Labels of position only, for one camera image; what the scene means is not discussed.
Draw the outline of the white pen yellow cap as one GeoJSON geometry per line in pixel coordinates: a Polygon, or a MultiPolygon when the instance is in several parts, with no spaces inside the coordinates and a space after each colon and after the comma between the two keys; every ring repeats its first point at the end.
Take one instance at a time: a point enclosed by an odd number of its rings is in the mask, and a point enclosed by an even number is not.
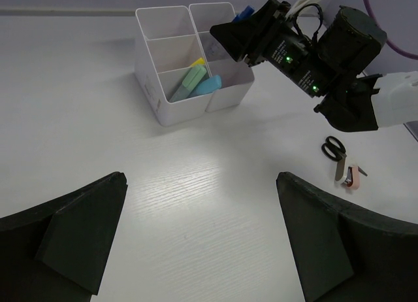
{"type": "Polygon", "coordinates": [[[204,60],[204,58],[199,58],[199,59],[197,59],[196,61],[194,61],[191,65],[190,65],[190,67],[194,67],[194,66],[196,66],[196,65],[204,65],[205,64],[205,60],[204,60]]]}

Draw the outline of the pink white correction tape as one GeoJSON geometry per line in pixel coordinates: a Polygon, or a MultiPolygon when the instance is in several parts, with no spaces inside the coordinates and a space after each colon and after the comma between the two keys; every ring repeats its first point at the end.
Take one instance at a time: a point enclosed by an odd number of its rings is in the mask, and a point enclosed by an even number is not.
{"type": "Polygon", "coordinates": [[[335,183],[343,185],[349,190],[360,187],[359,166],[351,158],[341,159],[336,166],[335,183]]]}

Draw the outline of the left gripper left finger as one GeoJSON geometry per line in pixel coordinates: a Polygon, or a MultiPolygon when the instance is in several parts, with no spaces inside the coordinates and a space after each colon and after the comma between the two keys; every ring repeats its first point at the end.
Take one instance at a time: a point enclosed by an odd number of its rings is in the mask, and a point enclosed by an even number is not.
{"type": "Polygon", "coordinates": [[[127,179],[114,172],[1,218],[2,301],[90,301],[99,293],[127,179]]]}

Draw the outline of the green clear highlighter marker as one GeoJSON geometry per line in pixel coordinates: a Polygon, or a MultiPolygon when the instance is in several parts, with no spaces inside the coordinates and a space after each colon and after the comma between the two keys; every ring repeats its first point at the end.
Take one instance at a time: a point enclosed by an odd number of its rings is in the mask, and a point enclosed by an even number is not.
{"type": "Polygon", "coordinates": [[[174,92],[173,96],[170,98],[170,103],[175,103],[187,99],[191,92],[196,88],[199,82],[206,75],[207,70],[204,65],[195,65],[192,67],[185,78],[182,80],[178,89],[174,92]]]}

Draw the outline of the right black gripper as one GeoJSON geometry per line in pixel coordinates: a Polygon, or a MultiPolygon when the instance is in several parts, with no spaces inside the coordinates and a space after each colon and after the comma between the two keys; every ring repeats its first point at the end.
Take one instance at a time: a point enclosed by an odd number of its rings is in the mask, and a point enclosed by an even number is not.
{"type": "Polygon", "coordinates": [[[267,61],[310,97],[322,97],[330,84],[330,67],[319,57],[319,30],[308,37],[297,22],[309,7],[317,10],[322,26],[323,10],[317,3],[290,15],[289,3],[268,0],[246,19],[213,25],[210,34],[235,61],[250,67],[267,61]]]}

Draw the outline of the light blue marker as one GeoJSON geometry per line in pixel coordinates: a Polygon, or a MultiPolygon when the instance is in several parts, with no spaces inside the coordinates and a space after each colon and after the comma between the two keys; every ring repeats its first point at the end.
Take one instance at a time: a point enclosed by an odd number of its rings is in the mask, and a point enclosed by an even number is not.
{"type": "Polygon", "coordinates": [[[196,86],[196,88],[190,94],[190,97],[196,97],[213,93],[214,91],[222,87],[222,79],[219,75],[212,76],[207,80],[204,80],[196,86]]]}

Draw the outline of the clear glue bottle blue cap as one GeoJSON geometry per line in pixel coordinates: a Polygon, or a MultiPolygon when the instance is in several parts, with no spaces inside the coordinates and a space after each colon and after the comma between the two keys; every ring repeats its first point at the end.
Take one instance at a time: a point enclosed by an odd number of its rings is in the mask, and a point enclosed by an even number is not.
{"type": "Polygon", "coordinates": [[[248,5],[243,11],[239,12],[233,19],[233,22],[239,22],[241,20],[245,20],[252,16],[252,14],[255,12],[255,9],[248,5]]]}

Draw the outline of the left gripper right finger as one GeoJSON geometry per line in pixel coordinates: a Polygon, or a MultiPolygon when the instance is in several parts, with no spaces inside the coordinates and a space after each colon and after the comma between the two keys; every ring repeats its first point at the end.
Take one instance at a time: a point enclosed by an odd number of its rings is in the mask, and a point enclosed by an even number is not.
{"type": "Polygon", "coordinates": [[[280,173],[276,186],[305,301],[417,300],[417,224],[290,172],[280,173]]]}

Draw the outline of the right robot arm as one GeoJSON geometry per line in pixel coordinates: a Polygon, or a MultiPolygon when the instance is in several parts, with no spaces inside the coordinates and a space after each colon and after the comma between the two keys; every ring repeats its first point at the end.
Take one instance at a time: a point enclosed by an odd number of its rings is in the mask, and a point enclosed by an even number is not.
{"type": "Polygon", "coordinates": [[[342,132],[375,131],[417,119],[417,73],[363,76],[387,34],[367,14],[341,7],[326,31],[311,37],[299,10],[268,0],[250,17],[217,24],[210,34],[235,61],[269,62],[310,97],[314,111],[342,132]]]}

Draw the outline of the black handled scissors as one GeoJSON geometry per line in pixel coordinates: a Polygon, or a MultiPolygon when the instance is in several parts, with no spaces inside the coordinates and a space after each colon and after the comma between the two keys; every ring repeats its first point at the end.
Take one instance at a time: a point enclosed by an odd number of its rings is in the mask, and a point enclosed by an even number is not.
{"type": "MultiPolygon", "coordinates": [[[[321,151],[328,159],[338,163],[343,158],[349,158],[347,156],[347,150],[344,144],[334,136],[328,136],[325,142],[321,145],[321,151]]],[[[368,174],[359,167],[360,174],[368,176],[368,174]]]]}

